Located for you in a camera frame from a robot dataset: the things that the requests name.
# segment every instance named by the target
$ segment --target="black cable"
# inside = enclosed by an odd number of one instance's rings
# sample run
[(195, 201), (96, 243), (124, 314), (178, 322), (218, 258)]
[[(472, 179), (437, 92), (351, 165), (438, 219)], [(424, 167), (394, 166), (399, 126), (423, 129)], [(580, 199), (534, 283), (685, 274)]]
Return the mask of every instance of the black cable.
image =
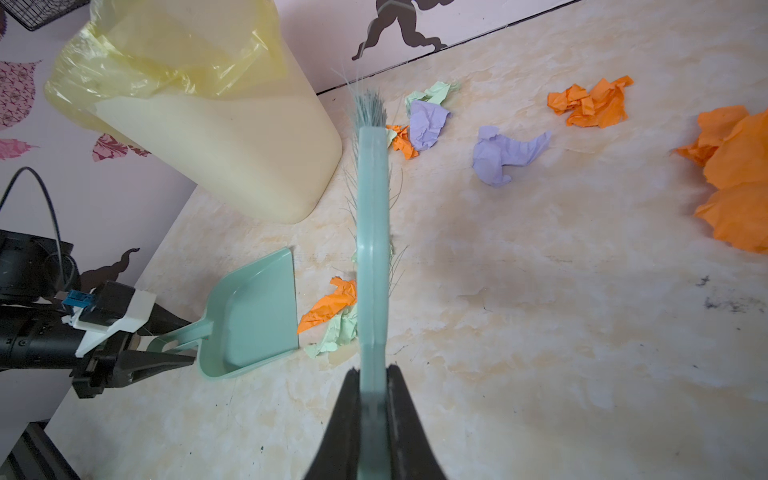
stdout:
[[(77, 275), (79, 275), (79, 270), (78, 270), (78, 264), (74, 261), (74, 258), (72, 258), (71, 255), (69, 255), (68, 253), (63, 253), (62, 255), (64, 256), (64, 260), (67, 260), (67, 262), (69, 262), (69, 265), (71, 266), (71, 269), (69, 270), (69, 275), (67, 276), (67, 281), (64, 282), (64, 286), (61, 288), (61, 291), (68, 292), (74, 286), (74, 280), (76, 279)], [(48, 283), (50, 283), (53, 287), (56, 287), (56, 282), (54, 279), (51, 278), (51, 274), (48, 272), (48, 261), (51, 258), (55, 258), (55, 257), (56, 257), (56, 253), (50, 253), (45, 258), (45, 260), (43, 260), (43, 265), (45, 266), (45, 276), (48, 278)]]
[(13, 188), (13, 184), (16, 183), (16, 179), (19, 175), (22, 174), (24, 170), (29, 170), (29, 173), (35, 175), (35, 178), (38, 181), (38, 184), (40, 185), (41, 190), (43, 190), (43, 195), (45, 195), (45, 201), (48, 203), (48, 211), (51, 213), (51, 221), (53, 222), (53, 229), (56, 231), (56, 253), (58, 254), (58, 272), (61, 277), (61, 281), (64, 282), (64, 262), (62, 261), (63, 256), (61, 255), (61, 234), (58, 232), (58, 221), (56, 220), (56, 212), (53, 209), (53, 202), (51, 201), (51, 196), (48, 195), (48, 189), (45, 188), (45, 182), (43, 182), (43, 179), (40, 178), (40, 175), (38, 175), (38, 172), (32, 170), (30, 167), (21, 167), (19, 168), (15, 174), (13, 174), (13, 178), (10, 182), (8, 182), (8, 186), (5, 188), (5, 193), (2, 195), (2, 200), (0, 200), (0, 210), (2, 210), (3, 205), (5, 205), (5, 199), (8, 198), (8, 194), (11, 193), (11, 188)]

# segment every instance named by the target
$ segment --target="black silhouette decal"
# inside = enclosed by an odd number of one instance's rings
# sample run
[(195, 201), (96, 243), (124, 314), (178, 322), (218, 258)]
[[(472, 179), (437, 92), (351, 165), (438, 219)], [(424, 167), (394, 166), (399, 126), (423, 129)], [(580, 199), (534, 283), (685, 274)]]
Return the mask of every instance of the black silhouette decal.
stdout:
[(96, 270), (88, 270), (80, 274), (81, 290), (83, 292), (90, 292), (91, 289), (96, 288), (107, 280), (113, 282), (118, 281), (118, 275), (123, 273), (128, 268), (128, 262), (133, 252), (139, 251), (138, 248), (131, 248), (127, 252), (123, 253), (120, 261), (112, 263), (111, 265), (97, 268)]
[[(429, 10), (437, 5), (447, 5), (453, 0), (413, 0), (419, 6), (419, 10)], [(412, 0), (376, 0), (378, 16), (368, 25), (368, 38), (357, 48), (357, 55), (352, 60), (362, 57), (362, 51), (379, 43), (379, 37), (384, 28), (389, 27), (397, 20), (400, 24), (402, 40), (409, 47), (425, 47), (432, 45), (435, 51), (442, 50), (448, 45), (443, 44), (440, 38), (425, 38), (416, 31), (416, 9)]]

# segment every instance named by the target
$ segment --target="pink leaf decal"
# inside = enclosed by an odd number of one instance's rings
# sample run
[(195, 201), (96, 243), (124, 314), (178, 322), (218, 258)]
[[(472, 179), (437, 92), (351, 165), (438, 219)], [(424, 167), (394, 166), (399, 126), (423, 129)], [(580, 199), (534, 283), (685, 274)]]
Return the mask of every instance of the pink leaf decal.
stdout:
[(102, 161), (105, 158), (120, 158), (128, 155), (128, 147), (115, 140), (109, 134), (101, 135), (94, 145), (94, 161)]
[(20, 157), (30, 151), (32, 148), (37, 147), (35, 145), (30, 145), (27, 142), (16, 140), (14, 138), (0, 138), (0, 160), (8, 160), (9, 158)]
[(149, 152), (143, 148), (132, 147), (131, 145), (128, 145), (128, 148), (133, 150), (136, 155), (141, 155), (142, 157), (146, 157), (147, 155), (149, 155)]
[(24, 120), (35, 102), (33, 63), (0, 61), (0, 130)]

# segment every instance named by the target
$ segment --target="green crumpled paper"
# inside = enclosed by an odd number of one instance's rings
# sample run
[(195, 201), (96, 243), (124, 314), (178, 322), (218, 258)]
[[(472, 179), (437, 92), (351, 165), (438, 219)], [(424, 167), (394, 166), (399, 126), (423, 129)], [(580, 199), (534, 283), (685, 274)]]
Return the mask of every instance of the green crumpled paper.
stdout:
[(411, 102), (414, 100), (423, 100), (431, 104), (440, 105), (448, 92), (458, 88), (458, 84), (447, 84), (444, 81), (436, 81), (435, 84), (426, 89), (426, 91), (414, 91), (406, 97), (406, 113), (411, 116)]
[(392, 144), (392, 141), (395, 140), (395, 137), (397, 137), (397, 132), (394, 130), (386, 129), (386, 146)]
[(326, 334), (318, 343), (307, 345), (304, 351), (311, 358), (323, 352), (335, 352), (341, 345), (347, 345), (357, 336), (357, 303), (346, 307), (328, 321)]

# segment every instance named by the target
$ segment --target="purple crumpled paper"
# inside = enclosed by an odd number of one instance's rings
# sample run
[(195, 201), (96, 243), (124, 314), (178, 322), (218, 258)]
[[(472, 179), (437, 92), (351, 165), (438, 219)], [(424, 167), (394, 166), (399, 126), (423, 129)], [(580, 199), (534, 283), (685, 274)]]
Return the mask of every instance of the purple crumpled paper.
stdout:
[(478, 178), (492, 187), (508, 184), (512, 177), (504, 175), (502, 165), (524, 167), (549, 147), (552, 132), (544, 132), (531, 141), (517, 141), (498, 134), (498, 127), (485, 125), (478, 132), (478, 143), (472, 152), (472, 168)]
[(438, 104), (414, 100), (411, 102), (411, 126), (408, 136), (417, 151), (430, 148), (437, 141), (440, 129), (451, 112)]

